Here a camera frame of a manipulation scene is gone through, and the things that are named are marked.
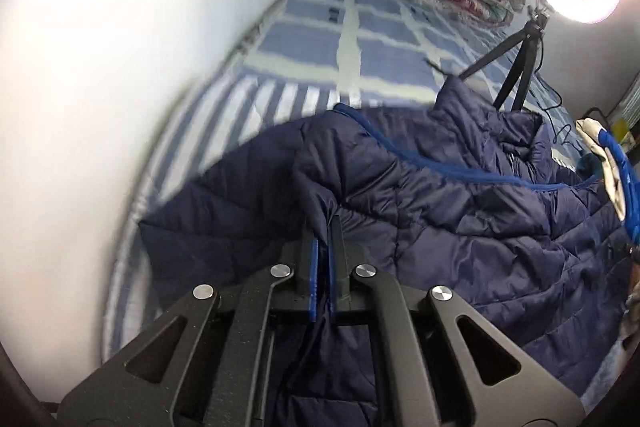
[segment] mattress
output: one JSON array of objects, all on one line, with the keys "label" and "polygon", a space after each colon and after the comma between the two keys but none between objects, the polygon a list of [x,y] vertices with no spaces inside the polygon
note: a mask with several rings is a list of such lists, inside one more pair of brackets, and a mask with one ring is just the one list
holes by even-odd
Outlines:
[{"label": "mattress", "polygon": [[[352,107],[433,103],[506,34],[465,25],[407,0],[279,0],[220,73],[196,86],[168,122],[135,191],[114,254],[102,334],[112,357],[160,313],[137,222],[185,181],[262,129],[342,102]],[[493,100],[517,49],[468,79]],[[510,94],[505,107],[513,103]],[[535,76],[525,108],[542,114],[553,156],[575,166],[584,149],[573,121]]]}]

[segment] triangular cutout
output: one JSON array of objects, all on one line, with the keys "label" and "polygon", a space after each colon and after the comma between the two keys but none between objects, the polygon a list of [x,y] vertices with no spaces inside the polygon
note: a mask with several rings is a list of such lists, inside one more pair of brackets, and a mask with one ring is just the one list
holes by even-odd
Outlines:
[{"label": "triangular cutout", "polygon": [[520,372],[520,363],[466,315],[456,321],[485,385],[495,385]]},{"label": "triangular cutout", "polygon": [[127,372],[150,383],[160,383],[187,322],[186,317],[175,317],[147,346],[126,363]]}]

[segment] wall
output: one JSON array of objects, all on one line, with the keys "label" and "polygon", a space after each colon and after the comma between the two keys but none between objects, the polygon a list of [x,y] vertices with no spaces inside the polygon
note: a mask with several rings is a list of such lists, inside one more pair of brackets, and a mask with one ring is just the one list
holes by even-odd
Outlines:
[{"label": "wall", "polygon": [[[542,73],[574,118],[593,105],[611,110],[640,70],[639,3],[622,0],[609,19],[597,25],[574,23],[558,14],[550,20]],[[521,28],[526,19],[526,14],[516,16],[511,29]]]},{"label": "wall", "polygon": [[274,0],[0,0],[0,339],[42,400],[98,364],[114,234],[161,121]]}]

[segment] black tripod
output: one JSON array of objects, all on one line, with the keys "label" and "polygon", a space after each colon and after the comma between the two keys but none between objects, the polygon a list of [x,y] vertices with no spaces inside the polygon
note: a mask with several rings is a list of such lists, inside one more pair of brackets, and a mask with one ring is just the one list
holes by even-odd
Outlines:
[{"label": "black tripod", "polygon": [[531,82],[531,75],[533,74],[533,68],[536,64],[538,43],[542,39],[546,22],[549,20],[549,12],[543,8],[536,8],[535,10],[532,10],[529,7],[529,15],[530,20],[527,21],[523,29],[504,39],[484,57],[479,58],[475,63],[458,75],[460,80],[468,79],[472,74],[478,73],[478,71],[486,65],[501,57],[510,49],[522,42],[520,50],[518,51],[518,56],[516,57],[513,66],[511,66],[511,70],[509,71],[509,74],[507,74],[507,78],[504,79],[498,96],[495,97],[494,107],[496,109],[500,109],[502,107],[502,104],[507,100],[509,93],[513,90],[513,87],[516,85],[519,78],[522,79],[518,86],[516,98],[513,101],[511,110],[520,111],[524,105],[525,98],[527,97],[529,83]]}]

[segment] tripod leg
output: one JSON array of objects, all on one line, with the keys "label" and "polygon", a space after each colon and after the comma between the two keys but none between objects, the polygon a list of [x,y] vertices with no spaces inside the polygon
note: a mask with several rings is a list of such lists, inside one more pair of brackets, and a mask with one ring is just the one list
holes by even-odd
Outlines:
[{"label": "tripod leg", "polygon": [[529,90],[529,84],[531,83],[531,75],[533,74],[533,68],[536,65],[537,54],[538,54],[538,39],[531,38],[527,43],[527,56],[524,62],[524,68],[522,70],[522,78],[520,79],[520,85],[518,86],[518,90],[516,92],[516,98],[513,100],[513,105],[511,106],[512,111],[520,111],[524,106],[524,101],[527,98],[527,91]]},{"label": "tripod leg", "polygon": [[522,71],[524,71],[524,64],[527,55],[527,49],[529,47],[529,40],[529,37],[526,37],[524,39],[524,42],[522,43],[520,50],[518,51],[518,56],[513,62],[513,66],[511,67],[509,74],[507,74],[507,78],[504,79],[502,87],[500,88],[500,92],[495,97],[494,107],[496,109],[500,109],[502,107],[502,104],[504,104],[504,101],[507,100],[509,93],[513,90],[513,87],[515,87],[516,82],[522,74]]},{"label": "tripod leg", "polygon": [[484,57],[478,58],[476,62],[470,65],[466,70],[458,75],[460,80],[468,79],[472,74],[478,73],[482,68],[484,68],[487,64],[493,62],[496,58],[502,57],[506,52],[508,52],[511,48],[517,46],[520,42],[522,42],[527,37],[527,29],[523,28],[517,33],[507,37],[500,44],[498,44],[494,49],[488,52]]}]

